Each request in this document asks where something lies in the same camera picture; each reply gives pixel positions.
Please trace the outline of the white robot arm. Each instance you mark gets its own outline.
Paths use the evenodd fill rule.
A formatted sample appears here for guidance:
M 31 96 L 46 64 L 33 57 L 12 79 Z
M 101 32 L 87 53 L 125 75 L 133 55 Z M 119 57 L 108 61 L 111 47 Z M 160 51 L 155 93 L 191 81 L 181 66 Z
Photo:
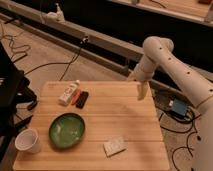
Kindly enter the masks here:
M 142 48 L 143 56 L 129 75 L 129 80 L 139 82 L 138 99 L 145 98 L 148 81 L 160 66 L 202 115 L 201 142 L 195 148 L 192 168 L 213 171 L 213 83 L 172 54 L 174 44 L 169 38 L 150 36 L 144 40 Z

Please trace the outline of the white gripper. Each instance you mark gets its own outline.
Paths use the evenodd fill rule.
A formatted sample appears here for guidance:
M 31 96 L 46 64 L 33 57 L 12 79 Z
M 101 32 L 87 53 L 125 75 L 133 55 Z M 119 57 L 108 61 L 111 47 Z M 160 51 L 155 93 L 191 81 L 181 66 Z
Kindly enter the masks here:
M 146 97 L 148 91 L 148 83 L 155 71 L 155 65 L 152 63 L 138 63 L 134 68 L 133 73 L 130 73 L 127 77 L 127 81 L 139 81 L 138 85 L 138 99 L 143 100 Z

